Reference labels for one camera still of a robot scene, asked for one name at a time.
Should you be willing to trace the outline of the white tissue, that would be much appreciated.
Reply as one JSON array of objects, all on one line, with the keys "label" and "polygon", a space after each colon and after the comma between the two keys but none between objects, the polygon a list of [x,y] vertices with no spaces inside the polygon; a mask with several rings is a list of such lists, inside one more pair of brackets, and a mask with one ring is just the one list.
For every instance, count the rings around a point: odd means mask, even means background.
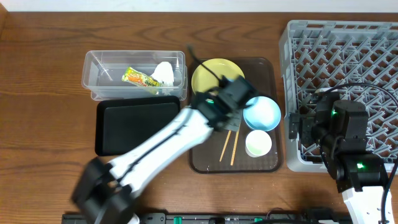
[{"label": "white tissue", "polygon": [[174,72],[172,65],[169,62],[159,63],[151,77],[157,80],[163,86],[173,86],[174,84]]}]

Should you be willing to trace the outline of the white green cup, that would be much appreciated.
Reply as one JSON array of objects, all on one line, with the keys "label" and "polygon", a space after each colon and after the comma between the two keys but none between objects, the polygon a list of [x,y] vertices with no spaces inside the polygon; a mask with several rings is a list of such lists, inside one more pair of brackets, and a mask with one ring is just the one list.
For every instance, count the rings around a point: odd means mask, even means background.
[{"label": "white green cup", "polygon": [[271,137],[262,130],[253,130],[245,140],[245,150],[250,157],[265,156],[272,148]]}]

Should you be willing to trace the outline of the light blue bowl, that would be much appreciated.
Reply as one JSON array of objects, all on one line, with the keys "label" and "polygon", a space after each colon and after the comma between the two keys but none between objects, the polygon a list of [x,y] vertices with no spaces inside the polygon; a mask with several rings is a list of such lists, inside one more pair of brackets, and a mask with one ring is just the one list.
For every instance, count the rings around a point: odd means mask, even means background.
[{"label": "light blue bowl", "polygon": [[279,105],[266,96],[251,98],[243,109],[244,121],[253,130],[271,131],[279,125],[281,117]]}]

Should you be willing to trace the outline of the yellow round plate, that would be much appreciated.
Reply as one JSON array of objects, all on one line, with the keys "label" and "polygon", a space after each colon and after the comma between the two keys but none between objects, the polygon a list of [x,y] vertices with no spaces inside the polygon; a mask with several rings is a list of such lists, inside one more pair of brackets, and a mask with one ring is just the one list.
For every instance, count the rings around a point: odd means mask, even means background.
[{"label": "yellow round plate", "polygon": [[[203,64],[214,72],[219,79],[224,76],[229,81],[233,81],[239,76],[245,77],[240,67],[227,59],[213,58],[204,61]],[[203,66],[200,65],[195,69],[192,75],[192,90],[194,93],[205,92],[218,85],[218,80]]]}]

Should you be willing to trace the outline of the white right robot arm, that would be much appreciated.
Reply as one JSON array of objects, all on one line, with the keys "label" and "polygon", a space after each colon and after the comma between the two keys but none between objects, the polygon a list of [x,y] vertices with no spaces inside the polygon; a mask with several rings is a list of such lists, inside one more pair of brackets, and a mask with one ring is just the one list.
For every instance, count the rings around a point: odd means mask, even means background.
[{"label": "white right robot arm", "polygon": [[353,223],[393,223],[384,161],[367,151],[368,114],[362,103],[323,99],[313,116],[289,114],[289,139],[316,144]]}]

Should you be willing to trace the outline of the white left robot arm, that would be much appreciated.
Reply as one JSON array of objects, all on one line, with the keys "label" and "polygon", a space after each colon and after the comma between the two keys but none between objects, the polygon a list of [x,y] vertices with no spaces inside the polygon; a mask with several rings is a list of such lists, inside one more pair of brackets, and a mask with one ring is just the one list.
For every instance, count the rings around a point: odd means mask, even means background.
[{"label": "white left robot arm", "polygon": [[136,200],[149,182],[187,150],[229,123],[258,91],[245,78],[198,92],[189,106],[133,150],[103,162],[89,161],[71,200],[87,223],[139,223]]}]

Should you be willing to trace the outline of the green snack wrapper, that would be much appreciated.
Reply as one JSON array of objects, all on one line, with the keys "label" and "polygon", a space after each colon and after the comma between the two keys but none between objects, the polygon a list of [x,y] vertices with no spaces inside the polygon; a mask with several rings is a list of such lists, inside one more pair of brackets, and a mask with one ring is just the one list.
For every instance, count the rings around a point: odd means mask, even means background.
[{"label": "green snack wrapper", "polygon": [[145,73],[139,72],[132,67],[128,67],[122,76],[123,82],[128,82],[138,87],[143,87],[145,91],[156,94],[156,88],[163,87],[163,84]]}]

